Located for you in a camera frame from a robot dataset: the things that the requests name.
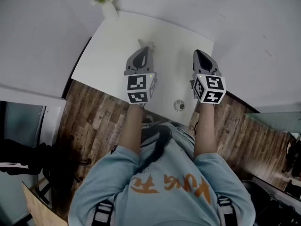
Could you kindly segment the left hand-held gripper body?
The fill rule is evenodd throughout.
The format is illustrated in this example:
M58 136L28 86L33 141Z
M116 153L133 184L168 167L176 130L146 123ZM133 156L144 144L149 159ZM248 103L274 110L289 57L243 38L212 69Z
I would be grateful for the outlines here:
M127 101L129 104L145 104L150 102L157 86L157 73L138 73L134 69L126 69Z

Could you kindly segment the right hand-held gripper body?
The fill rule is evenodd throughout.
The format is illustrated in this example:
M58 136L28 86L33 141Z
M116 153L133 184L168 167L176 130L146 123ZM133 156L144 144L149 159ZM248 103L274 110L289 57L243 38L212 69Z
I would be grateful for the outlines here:
M193 97L200 103L219 104L226 94L225 78L194 72L190 81Z

